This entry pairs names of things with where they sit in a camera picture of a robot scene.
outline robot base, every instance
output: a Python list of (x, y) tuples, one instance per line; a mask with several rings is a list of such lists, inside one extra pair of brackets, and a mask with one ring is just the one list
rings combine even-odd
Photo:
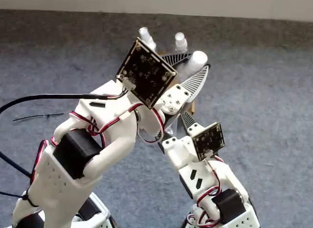
[[(22, 219), (15, 228), (44, 228), (44, 222), (45, 214), (41, 210)], [(73, 219), (71, 228), (117, 228), (117, 225), (108, 208), (91, 193)]]

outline red and white wire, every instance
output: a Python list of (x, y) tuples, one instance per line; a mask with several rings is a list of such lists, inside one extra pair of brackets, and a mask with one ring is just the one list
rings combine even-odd
[(205, 221), (205, 223), (201, 223), (201, 220), (202, 220), (202, 219), (203, 219), (203, 217), (202, 217), (201, 219), (199, 219), (199, 221), (197, 222), (197, 221), (196, 221), (196, 218), (195, 218), (195, 215), (194, 215), (194, 214), (189, 214), (189, 215), (187, 216), (187, 223), (190, 224), (190, 225), (192, 225), (192, 226), (197, 226), (197, 227), (200, 227), (200, 228), (211, 228), (211, 227), (215, 227), (215, 226), (219, 223), (219, 220), (218, 220), (218, 221), (213, 221), (213, 220), (211, 220), (211, 219), (207, 219), (207, 220)]
[(160, 115), (158, 114), (157, 110), (152, 108), (152, 111), (153, 113), (155, 114), (156, 118), (157, 118), (157, 121), (159, 122), (159, 125), (160, 125), (160, 128), (161, 128), (161, 136), (156, 139), (156, 140), (153, 140), (153, 141), (149, 141), (149, 140), (146, 140), (144, 139), (141, 135), (140, 135), (140, 129), (137, 128), (137, 134), (138, 134), (138, 137), (140, 137), (142, 140), (144, 140), (145, 142), (147, 143), (157, 143), (157, 142), (160, 142), (162, 141), (163, 137), (164, 137), (164, 124), (163, 124), (163, 121), (162, 121), (162, 118), (160, 117)]
[(221, 157), (214, 156), (214, 159), (216, 159), (217, 161), (220, 161), (220, 162), (224, 163), (224, 160), (223, 160)]
[[(82, 115), (80, 115), (80, 114), (78, 114), (78, 113), (76, 113), (76, 112), (70, 112), (69, 115), (70, 115), (70, 116), (73, 116), (73, 117), (75, 117), (75, 118), (77, 118), (77, 119), (79, 119), (79, 120), (82, 120), (82, 121), (84, 121), (84, 122), (86, 122), (86, 123), (88, 123), (89, 126), (88, 126), (87, 129), (88, 129), (90, 135), (92, 135), (92, 136), (98, 135), (98, 134), (95, 133), (95, 131), (93, 130), (93, 129), (99, 130), (99, 127), (97, 126), (97, 124), (96, 124), (96, 122), (95, 122), (95, 120), (94, 120), (93, 118), (91, 118), (91, 120), (89, 120), (89, 119), (83, 117)], [(103, 133), (100, 133), (100, 137), (101, 137), (102, 147), (105, 148), (105, 147), (106, 147), (106, 142), (105, 142), (104, 134), (103, 134)]]
[(44, 149), (49, 145), (49, 141), (48, 140), (43, 140), (41, 141), (40, 145), (39, 145), (39, 149), (38, 149), (38, 152), (37, 152), (37, 155), (36, 155), (36, 159), (35, 159), (35, 162), (34, 162), (34, 166), (33, 166), (33, 170), (31, 172), (31, 177), (30, 177), (30, 184), (33, 183), (33, 181), (35, 180), (35, 175), (36, 175), (36, 172), (35, 172), (35, 168), (43, 154), (43, 151)]

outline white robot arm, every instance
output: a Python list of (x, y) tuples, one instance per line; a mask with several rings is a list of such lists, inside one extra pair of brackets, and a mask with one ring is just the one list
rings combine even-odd
[[(151, 136), (160, 133), (160, 138), (152, 142), (162, 140), (164, 128), (186, 110), (199, 93), (208, 69), (209, 66), (204, 66), (189, 81), (165, 91), (176, 75), (175, 70), (137, 39), (117, 80), (91, 93), (118, 98), (80, 99), (69, 119), (56, 128), (51, 145), (40, 152), (31, 185), (13, 211), (12, 227), (29, 227), (38, 222), (32, 220), (38, 215), (37, 218), (42, 219), (40, 228), (114, 228), (110, 212), (92, 192), (95, 184), (111, 165), (131, 152), (140, 129)], [(194, 219), (192, 225), (232, 228), (229, 224), (248, 216), (246, 220), (250, 223), (246, 224), (258, 228), (254, 211), (247, 203), (247, 192), (228, 165), (204, 159), (214, 151), (200, 152), (201, 146), (194, 138), (206, 133), (205, 130), (195, 124), (190, 130), (191, 137), (180, 140), (174, 137), (163, 142), (165, 154), (197, 203), (189, 216)], [(95, 135), (101, 136), (102, 146), (92, 137)], [(222, 192), (222, 186), (231, 189), (228, 196)], [(235, 211), (224, 208), (229, 198), (238, 206)], [(85, 207), (88, 207), (87, 213), (83, 211)], [(225, 223), (228, 213), (233, 219)]]
[(165, 155), (196, 203), (190, 209), (186, 227), (259, 228), (256, 214), (248, 203), (248, 193), (230, 167), (219, 157), (216, 157), (218, 160), (211, 158), (216, 151), (201, 149), (208, 145), (219, 149), (219, 144), (224, 145), (220, 123), (207, 128), (194, 123), (188, 133), (189, 136), (172, 137), (162, 143)]

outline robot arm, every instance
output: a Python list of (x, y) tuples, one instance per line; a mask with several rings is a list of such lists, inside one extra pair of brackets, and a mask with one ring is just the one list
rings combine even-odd
[(205, 228), (232, 228), (237, 224), (244, 228), (250, 225), (259, 228), (255, 212), (248, 203), (248, 193), (230, 167), (221, 161), (199, 159), (197, 151), (200, 149), (194, 140), (208, 129), (210, 126), (204, 128), (195, 123), (188, 131), (191, 136), (181, 139), (173, 137), (162, 143), (165, 155), (196, 203), (188, 216), (190, 222), (196, 227)]

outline hole pattern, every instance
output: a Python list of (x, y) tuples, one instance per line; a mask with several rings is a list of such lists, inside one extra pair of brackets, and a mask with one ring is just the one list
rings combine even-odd
[(240, 225), (240, 224), (237, 224), (237, 225), (236, 225), (236, 227), (234, 227), (234, 228), (239, 228), (239, 227), (241, 227), (241, 225)]

